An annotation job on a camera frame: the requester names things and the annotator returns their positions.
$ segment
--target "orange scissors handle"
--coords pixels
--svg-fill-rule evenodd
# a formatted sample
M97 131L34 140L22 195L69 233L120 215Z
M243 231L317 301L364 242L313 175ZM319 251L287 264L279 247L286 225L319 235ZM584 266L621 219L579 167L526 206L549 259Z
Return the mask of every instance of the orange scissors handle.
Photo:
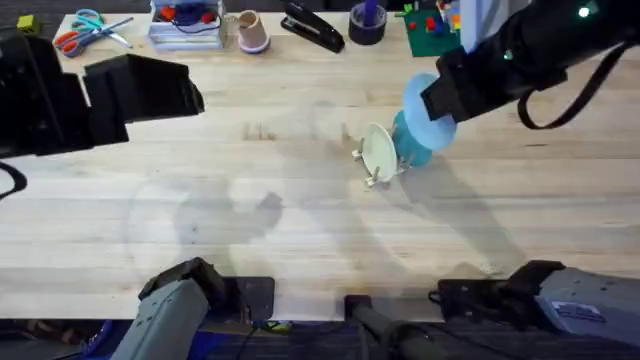
M53 44L60 49L65 56L74 57L82 51L80 38L86 36L86 33L79 31L69 31L58 36Z

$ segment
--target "green lego baseplate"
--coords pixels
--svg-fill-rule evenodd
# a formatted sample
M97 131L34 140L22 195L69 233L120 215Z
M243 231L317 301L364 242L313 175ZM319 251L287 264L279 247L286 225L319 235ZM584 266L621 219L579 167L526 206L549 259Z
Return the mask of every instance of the green lego baseplate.
M440 35L427 32L426 21L428 17L439 17L438 10L412 11L404 15L404 25L411 46L413 57L440 56L447 51L460 46L460 31L451 32L449 25L444 24L444 31ZM416 28L411 30L409 24L416 23Z

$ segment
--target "black stapler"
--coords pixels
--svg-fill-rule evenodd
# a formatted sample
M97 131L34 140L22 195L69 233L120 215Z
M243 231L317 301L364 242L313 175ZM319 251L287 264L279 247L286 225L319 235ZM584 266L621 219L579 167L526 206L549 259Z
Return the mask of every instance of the black stapler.
M285 1L284 12L287 17L280 22L283 28L336 54L344 48L342 35L311 10L293 1Z

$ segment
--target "wooden table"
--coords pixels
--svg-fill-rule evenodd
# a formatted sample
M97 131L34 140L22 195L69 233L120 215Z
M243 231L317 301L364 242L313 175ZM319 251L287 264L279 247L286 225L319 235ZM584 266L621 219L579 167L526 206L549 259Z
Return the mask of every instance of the wooden table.
M130 125L127 144L10 160L29 187L0 203L0 317L131 318L148 278L194 256L273 276L278 319L340 319L343 296L361 292L388 314L437 319L426 294L438 279L507 277L528 259L640 276L638 52L569 126L529 131L506 106L373 191L356 140L390 126L412 75L435 71L411 57L400 19L362 47L346 14L324 14L345 35L339 55L281 29L282 14L263 14L260 56L235 39L158 55L135 16L118 32L136 54L189 65L206 112ZM62 64L81 73L125 51L104 40ZM534 96L533 116L557 116L596 64Z

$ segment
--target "white plate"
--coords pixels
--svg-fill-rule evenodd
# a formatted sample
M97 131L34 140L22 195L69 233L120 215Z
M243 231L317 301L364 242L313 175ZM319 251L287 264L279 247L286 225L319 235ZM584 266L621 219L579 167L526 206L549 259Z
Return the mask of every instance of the white plate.
M378 181L389 182L398 172L398 158L393 140L382 126L367 126L362 144L362 160L371 175L380 167Z

